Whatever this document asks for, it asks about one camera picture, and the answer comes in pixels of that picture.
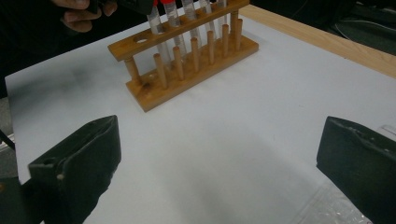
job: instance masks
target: test tube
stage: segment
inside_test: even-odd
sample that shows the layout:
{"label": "test tube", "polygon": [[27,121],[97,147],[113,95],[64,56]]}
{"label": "test tube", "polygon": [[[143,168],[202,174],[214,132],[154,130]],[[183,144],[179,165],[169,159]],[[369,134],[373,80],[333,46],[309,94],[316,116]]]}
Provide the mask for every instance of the test tube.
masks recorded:
{"label": "test tube", "polygon": [[[203,9],[204,13],[212,13],[212,7],[210,6],[209,0],[199,0],[199,5]],[[205,24],[205,28],[207,32],[213,31],[214,38],[216,39],[215,23],[213,21],[210,21]]]}
{"label": "test tube", "polygon": [[[159,35],[163,33],[163,24],[160,20],[160,13],[158,12],[158,0],[154,0],[154,5],[152,7],[151,13],[148,15],[148,24],[151,28],[151,32],[155,35]],[[169,55],[168,46],[166,42],[162,42],[161,44],[157,45],[158,52],[163,59],[163,64],[170,67],[171,64],[171,57]]]}
{"label": "test tube", "polygon": [[[190,21],[195,21],[197,19],[197,15],[195,14],[195,7],[194,7],[194,2],[192,0],[181,0],[181,4],[183,5],[184,8],[184,13],[186,14],[187,19]],[[198,49],[201,48],[201,35],[199,34],[199,29],[194,28],[190,30],[190,36],[191,39],[194,37],[197,38],[198,40]]]}
{"label": "test tube", "polygon": [[[165,8],[169,25],[171,27],[180,26],[180,19],[178,18],[175,0],[161,0],[161,3],[163,3],[163,7]],[[175,45],[180,48],[181,57],[184,59],[186,57],[186,45],[184,44],[183,35],[175,36],[174,41]]]}
{"label": "test tube", "polygon": [[[227,0],[218,0],[218,7],[227,7]],[[222,25],[227,24],[227,14],[218,19],[219,22],[219,38],[222,38]]]}

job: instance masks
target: test tube rack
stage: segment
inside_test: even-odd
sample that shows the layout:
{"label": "test tube rack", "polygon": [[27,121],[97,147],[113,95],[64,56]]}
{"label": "test tube rack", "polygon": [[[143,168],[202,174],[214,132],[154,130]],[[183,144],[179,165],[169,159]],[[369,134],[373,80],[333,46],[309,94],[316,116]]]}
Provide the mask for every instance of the test tube rack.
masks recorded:
{"label": "test tube rack", "polygon": [[[214,76],[227,67],[245,59],[259,49],[259,44],[242,35],[242,19],[238,19],[239,8],[247,6],[249,0],[228,0],[227,7],[211,4],[212,13],[206,14],[196,9],[197,20],[189,21],[180,16],[181,25],[170,27],[163,23],[165,32],[154,35],[150,29],[131,35],[108,46],[117,61],[124,61],[132,80],[127,88],[147,112],[196,84]],[[182,61],[178,47],[173,48],[174,60],[171,67],[165,66],[160,54],[153,58],[157,68],[140,75],[134,56],[177,35],[230,14],[230,25],[222,27],[222,38],[214,39],[212,31],[207,32],[207,44],[198,49],[196,38],[191,40],[191,52]]]}

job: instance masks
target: clear plastic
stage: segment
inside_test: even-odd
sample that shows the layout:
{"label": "clear plastic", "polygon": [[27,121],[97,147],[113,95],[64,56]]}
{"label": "clear plastic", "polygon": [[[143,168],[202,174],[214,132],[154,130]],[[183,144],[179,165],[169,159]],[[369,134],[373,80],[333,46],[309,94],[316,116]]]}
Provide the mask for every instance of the clear plastic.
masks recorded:
{"label": "clear plastic", "polygon": [[[180,19],[177,14],[177,7],[175,1],[167,4],[163,4],[165,8],[166,16],[168,18],[169,25],[171,27],[178,27],[180,25]],[[175,45],[179,47],[180,54],[182,58],[186,56],[186,45],[184,43],[183,35],[178,35],[174,37]]]}
{"label": "clear plastic", "polygon": [[[148,15],[148,24],[153,34],[159,35],[163,33],[163,24],[161,23],[160,13],[158,12],[157,7],[153,7],[151,13]],[[169,55],[169,50],[166,42],[162,42],[161,44],[157,45],[157,49],[161,55],[163,64],[170,66],[171,56]]]}
{"label": "clear plastic", "polygon": [[[227,7],[227,0],[218,0],[218,7]],[[218,18],[219,38],[222,38],[222,25],[227,24],[227,14]]]}
{"label": "clear plastic", "polygon": [[[212,7],[210,6],[209,0],[199,0],[199,5],[203,9],[204,13],[209,14],[212,13]],[[216,30],[215,30],[215,23],[213,21],[208,22],[205,24],[206,31],[213,31],[213,35],[216,38]]]}
{"label": "clear plastic", "polygon": [[387,138],[396,141],[396,128],[390,125],[383,125],[376,130],[378,133],[386,136]]}
{"label": "clear plastic", "polygon": [[[195,21],[197,19],[197,15],[195,14],[194,2],[192,0],[181,0],[181,4],[183,5],[184,13],[186,14],[186,17],[190,21]],[[199,33],[199,29],[194,28],[190,30],[190,36],[191,38],[193,37],[197,38],[198,48],[200,48],[202,44],[201,44],[201,35]]]}
{"label": "clear plastic", "polygon": [[295,223],[373,224],[329,179],[290,224]]}

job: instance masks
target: dark background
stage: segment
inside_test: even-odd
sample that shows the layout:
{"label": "dark background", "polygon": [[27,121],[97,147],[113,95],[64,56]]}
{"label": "dark background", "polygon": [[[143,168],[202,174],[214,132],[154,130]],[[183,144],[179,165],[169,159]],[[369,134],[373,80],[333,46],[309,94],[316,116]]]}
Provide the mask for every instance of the dark background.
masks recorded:
{"label": "dark background", "polygon": [[[254,6],[261,7],[279,15],[291,18],[296,21],[303,22],[305,24],[317,27],[321,30],[334,33],[346,37],[344,33],[348,33],[348,25],[350,24],[339,24],[341,19],[355,16],[359,20],[374,21],[381,24],[386,24],[390,27],[395,27],[396,16],[391,13],[386,13],[382,10],[383,7],[396,7],[395,0],[360,0],[361,3],[357,6],[356,0],[251,0],[250,3]],[[180,1],[177,0],[177,5],[181,7]],[[15,73],[25,67],[33,65],[35,63],[42,62],[56,55],[65,53],[69,50],[79,48],[93,41],[102,39],[109,35],[114,35],[123,30],[129,29],[137,24],[145,22],[147,17],[142,14],[133,12],[126,7],[119,7],[118,10],[111,16],[92,21],[93,28],[86,34],[79,34],[74,36],[69,36],[64,39],[59,48],[57,48],[52,53],[46,54],[32,54],[19,49],[13,49],[10,52],[0,52],[7,55],[8,62],[0,70],[0,98],[7,96],[4,77],[12,73]],[[350,35],[354,35],[357,38],[354,41],[361,42],[365,45],[372,45],[373,48],[384,50],[388,53],[393,53],[396,55],[396,49],[394,47],[395,33],[388,30],[388,33],[382,34],[382,30],[378,27],[360,27],[358,31],[363,29],[369,37],[365,37],[365,34],[360,34],[354,31]],[[376,39],[376,35],[380,34],[383,39]],[[393,45],[393,48],[389,46],[377,46],[376,43],[387,43]]]}

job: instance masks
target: finger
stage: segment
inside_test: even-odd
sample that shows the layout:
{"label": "finger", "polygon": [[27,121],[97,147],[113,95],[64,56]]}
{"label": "finger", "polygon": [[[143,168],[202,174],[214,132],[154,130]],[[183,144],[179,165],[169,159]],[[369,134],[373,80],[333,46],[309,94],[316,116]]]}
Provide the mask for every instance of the finger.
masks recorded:
{"label": "finger", "polygon": [[79,33],[87,33],[92,29],[91,21],[72,21],[72,22],[66,22],[64,20],[61,21],[64,23],[65,26]]}
{"label": "finger", "polygon": [[105,5],[103,6],[103,12],[108,17],[111,16],[118,8],[117,2],[114,1],[106,1]]}
{"label": "finger", "polygon": [[51,0],[58,7],[85,9],[90,5],[90,0]]}
{"label": "finger", "polygon": [[102,10],[98,9],[96,14],[93,14],[87,10],[74,10],[70,9],[64,13],[64,21],[91,21],[96,20],[102,16]]}

